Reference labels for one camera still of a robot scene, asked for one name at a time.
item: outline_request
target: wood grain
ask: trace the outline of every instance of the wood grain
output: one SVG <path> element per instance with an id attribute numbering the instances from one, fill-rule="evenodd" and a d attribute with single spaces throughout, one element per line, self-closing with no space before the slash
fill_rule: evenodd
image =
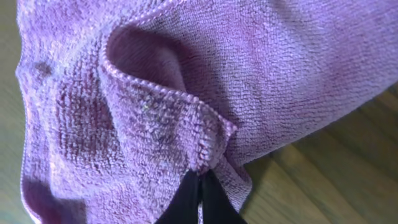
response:
<path id="1" fill-rule="evenodd" d="M 32 223 L 20 198 L 24 109 L 14 70 L 15 2 L 0 7 L 0 224 Z M 246 166 L 250 224 L 398 223 L 398 85 L 293 145 Z"/>

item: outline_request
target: cloth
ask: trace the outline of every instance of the cloth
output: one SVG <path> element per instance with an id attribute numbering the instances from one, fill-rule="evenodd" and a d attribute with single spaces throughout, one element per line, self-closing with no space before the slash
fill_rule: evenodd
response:
<path id="1" fill-rule="evenodd" d="M 18 0 L 36 223 L 154 223 L 188 170 L 243 165 L 398 81 L 396 0 Z"/>

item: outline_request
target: purple cloth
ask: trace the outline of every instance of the purple cloth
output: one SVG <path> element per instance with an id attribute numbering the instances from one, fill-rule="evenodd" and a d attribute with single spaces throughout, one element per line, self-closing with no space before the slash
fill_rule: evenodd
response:
<path id="1" fill-rule="evenodd" d="M 187 170 L 243 165 L 398 81 L 396 0 L 19 0 L 37 223 L 153 223 Z"/>

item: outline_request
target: wooden table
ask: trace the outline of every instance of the wooden table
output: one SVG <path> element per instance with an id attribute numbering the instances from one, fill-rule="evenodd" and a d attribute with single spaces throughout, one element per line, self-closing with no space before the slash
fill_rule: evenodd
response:
<path id="1" fill-rule="evenodd" d="M 32 223 L 19 194 L 24 109 L 16 7 L 0 7 L 0 224 Z M 249 223 L 398 223 L 398 88 L 247 166 Z"/>

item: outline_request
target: terry cloth fabric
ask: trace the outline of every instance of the terry cloth fabric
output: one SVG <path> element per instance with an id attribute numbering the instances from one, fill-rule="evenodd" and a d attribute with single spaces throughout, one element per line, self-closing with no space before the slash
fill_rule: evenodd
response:
<path id="1" fill-rule="evenodd" d="M 188 170 L 239 210 L 245 163 L 398 81 L 396 0 L 18 0 L 17 21 L 37 223 L 154 223 Z"/>

